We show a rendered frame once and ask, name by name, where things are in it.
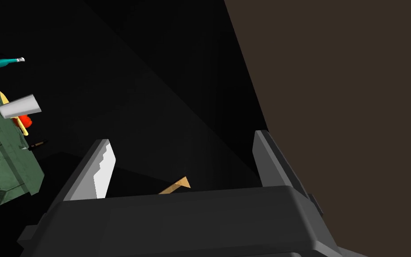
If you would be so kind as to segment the white cup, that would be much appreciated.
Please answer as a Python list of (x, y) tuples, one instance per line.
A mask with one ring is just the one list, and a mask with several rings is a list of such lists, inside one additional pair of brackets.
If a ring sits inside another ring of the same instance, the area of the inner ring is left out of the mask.
[(0, 106), (0, 114), (5, 119), (39, 112), (42, 110), (33, 94)]

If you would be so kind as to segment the red round object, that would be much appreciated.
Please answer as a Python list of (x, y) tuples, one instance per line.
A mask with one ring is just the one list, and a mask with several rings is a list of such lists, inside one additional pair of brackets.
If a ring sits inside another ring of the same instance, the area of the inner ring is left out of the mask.
[(32, 125), (32, 120), (28, 115), (22, 115), (22, 116), (18, 116), (17, 118), (12, 118), (14, 124), (19, 127), (19, 123), (18, 121), (21, 122), (21, 124), (24, 126), (24, 128), (28, 128)]

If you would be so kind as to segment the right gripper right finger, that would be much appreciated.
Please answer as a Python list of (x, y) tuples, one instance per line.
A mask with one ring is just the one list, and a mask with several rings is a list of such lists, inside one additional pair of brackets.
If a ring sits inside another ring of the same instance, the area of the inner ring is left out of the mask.
[(256, 130), (252, 153), (263, 187), (290, 186), (303, 196), (307, 192), (267, 130)]

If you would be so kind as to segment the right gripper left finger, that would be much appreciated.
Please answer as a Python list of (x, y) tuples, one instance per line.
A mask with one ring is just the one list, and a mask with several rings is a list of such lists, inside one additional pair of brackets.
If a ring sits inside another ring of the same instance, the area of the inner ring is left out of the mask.
[(116, 158), (108, 139), (97, 140), (62, 189), (62, 201), (106, 197)]

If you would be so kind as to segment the yellow flat utensil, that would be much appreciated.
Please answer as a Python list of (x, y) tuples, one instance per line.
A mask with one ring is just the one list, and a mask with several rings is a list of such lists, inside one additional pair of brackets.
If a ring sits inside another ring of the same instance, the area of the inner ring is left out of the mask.
[[(0, 92), (0, 98), (2, 100), (3, 105), (9, 103), (9, 100), (7, 99), (7, 97), (2, 92)], [(15, 122), (15, 124), (17, 124), (17, 127), (20, 129), (20, 131), (22, 132), (22, 134), (24, 136), (29, 135), (28, 131), (26, 130), (26, 127), (23, 125), (22, 121), (20, 120), (20, 118), (18, 116), (13, 117), (12, 120)]]

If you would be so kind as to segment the teal bottle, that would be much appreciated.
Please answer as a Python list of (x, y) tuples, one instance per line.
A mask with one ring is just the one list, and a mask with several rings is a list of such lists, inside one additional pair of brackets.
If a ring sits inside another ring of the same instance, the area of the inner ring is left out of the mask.
[(11, 58), (11, 59), (0, 59), (0, 68), (7, 66), (11, 63), (16, 63), (16, 62), (24, 62), (24, 58)]

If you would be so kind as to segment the dark brown knife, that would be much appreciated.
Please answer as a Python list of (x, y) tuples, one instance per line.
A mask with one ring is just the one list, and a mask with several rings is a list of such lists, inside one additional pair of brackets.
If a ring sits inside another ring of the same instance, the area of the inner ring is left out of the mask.
[(32, 151), (32, 150), (40, 147), (41, 145), (45, 145), (45, 144), (48, 143), (48, 142), (49, 142), (48, 140), (43, 140), (43, 141), (41, 141), (41, 142), (38, 142), (38, 143), (35, 143), (35, 144), (31, 144), (30, 146), (24, 147), (24, 148), (22, 148), (22, 149), (26, 149), (26, 150), (28, 150), (28, 151)]

